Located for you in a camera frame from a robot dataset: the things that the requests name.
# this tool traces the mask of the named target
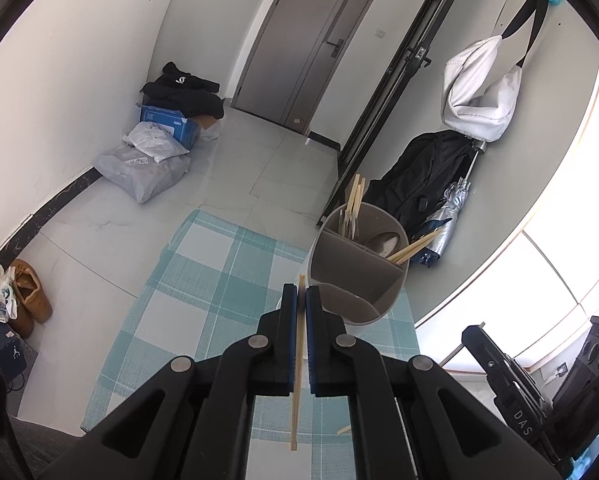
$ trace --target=backpack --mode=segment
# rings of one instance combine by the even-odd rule
[[[454,130],[415,137],[387,174],[371,180],[363,201],[395,217],[413,240],[446,188],[467,174],[475,153],[472,144]]]

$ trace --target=brown slipper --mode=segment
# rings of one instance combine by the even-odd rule
[[[53,313],[53,309],[41,288],[35,269],[24,260],[15,260],[10,266],[15,268],[12,288],[20,305],[24,306],[37,322],[45,322]]]
[[[9,319],[8,325],[10,328],[15,330],[22,339],[28,338],[32,334],[32,329],[35,328],[35,324],[32,322],[30,313],[26,308],[17,300],[17,319]]]

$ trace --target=checkered tablecloth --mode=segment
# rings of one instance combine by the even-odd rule
[[[255,332],[275,309],[284,283],[297,281],[306,251],[195,210],[160,261],[115,339],[82,423],[93,428],[174,356],[195,361],[220,355]],[[361,337],[382,354],[408,359],[417,338],[406,293]],[[247,477],[290,480],[355,478],[345,398],[301,396],[298,451],[289,450],[290,397],[258,397]]]

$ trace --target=metal spoon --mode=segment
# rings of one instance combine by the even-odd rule
[[[399,235],[394,231],[382,231],[367,241],[364,246],[369,248],[374,253],[386,258],[393,253],[399,243]]]

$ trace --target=black bag strap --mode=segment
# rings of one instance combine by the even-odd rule
[[[526,55],[529,53],[529,50],[531,50],[533,43],[535,43],[535,40],[537,39],[539,30],[541,29],[541,26],[544,23],[544,18],[546,17],[547,10],[548,0],[526,0],[524,4],[521,6],[521,9],[517,11],[515,17],[508,24],[506,30],[502,33],[503,39],[512,36],[521,28],[521,26],[524,23],[526,23],[529,20],[532,13],[535,12],[535,18],[533,19],[533,28],[531,30],[531,38],[529,39],[529,46],[526,49],[526,54],[524,54],[524,57],[522,57],[517,62],[517,66],[520,68],[522,67],[522,65],[524,65]]]

